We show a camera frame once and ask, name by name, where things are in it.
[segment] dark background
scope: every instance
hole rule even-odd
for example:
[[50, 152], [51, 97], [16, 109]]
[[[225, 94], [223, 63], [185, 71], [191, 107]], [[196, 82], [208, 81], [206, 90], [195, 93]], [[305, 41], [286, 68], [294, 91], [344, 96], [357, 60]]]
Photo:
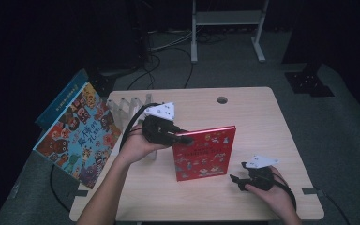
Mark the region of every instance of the dark background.
[[[227, 2], [198, 8], [261, 6]], [[0, 207], [41, 132], [34, 121], [79, 69], [139, 67], [147, 30], [190, 26], [190, 0], [0, 0]], [[360, 102], [360, 1], [271, 0], [264, 30], [292, 30], [283, 63], [320, 58]]]

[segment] hole in table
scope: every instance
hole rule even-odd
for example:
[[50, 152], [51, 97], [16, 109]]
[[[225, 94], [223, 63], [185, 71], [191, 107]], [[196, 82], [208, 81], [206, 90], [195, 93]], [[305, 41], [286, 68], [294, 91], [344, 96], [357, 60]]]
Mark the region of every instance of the hole in table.
[[217, 102], [220, 104], [226, 104], [228, 99], [226, 97], [218, 97]]

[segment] metal shelf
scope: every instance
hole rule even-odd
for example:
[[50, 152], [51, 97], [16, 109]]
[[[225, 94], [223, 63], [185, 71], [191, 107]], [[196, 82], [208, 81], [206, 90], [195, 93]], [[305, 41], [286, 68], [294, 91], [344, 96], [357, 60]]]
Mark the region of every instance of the metal shelf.
[[197, 25], [259, 24], [260, 10], [197, 12]]

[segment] black strap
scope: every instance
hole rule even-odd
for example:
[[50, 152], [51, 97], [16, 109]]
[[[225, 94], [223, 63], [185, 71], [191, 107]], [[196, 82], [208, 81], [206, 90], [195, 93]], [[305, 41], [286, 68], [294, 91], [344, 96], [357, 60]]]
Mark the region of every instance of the black strap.
[[292, 190], [288, 186], [283, 185], [282, 183], [278, 182], [277, 180], [274, 180], [273, 182], [274, 182], [274, 185], [282, 188], [283, 190], [285, 190], [286, 193], [288, 193], [289, 197], [291, 197], [294, 210], [297, 210], [296, 198], [294, 197]]
[[123, 137], [122, 137], [122, 141], [121, 141], [121, 145], [119, 146], [119, 151], [121, 151], [122, 147], [124, 146], [125, 142], [128, 139], [128, 134], [130, 132], [130, 130], [133, 128], [134, 123], [136, 122], [136, 120], [139, 118], [139, 116], [144, 112], [145, 109], [147, 109], [148, 107], [151, 106], [158, 106], [159, 104], [157, 103], [150, 103], [150, 104], [146, 104], [143, 105], [137, 112], [136, 114], [134, 114], [134, 116], [131, 118], [130, 122], [127, 125], [127, 128], [124, 131]]

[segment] picture book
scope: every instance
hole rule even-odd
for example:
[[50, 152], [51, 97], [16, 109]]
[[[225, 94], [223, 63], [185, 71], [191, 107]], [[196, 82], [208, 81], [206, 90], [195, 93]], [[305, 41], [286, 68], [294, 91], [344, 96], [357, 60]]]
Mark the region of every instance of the picture book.
[[46, 132], [33, 150], [93, 188], [121, 131], [115, 126], [106, 102], [87, 81], [84, 70], [69, 82], [36, 123]]
[[227, 174], [235, 131], [235, 126], [230, 126], [178, 134], [193, 142], [172, 147], [177, 181]]

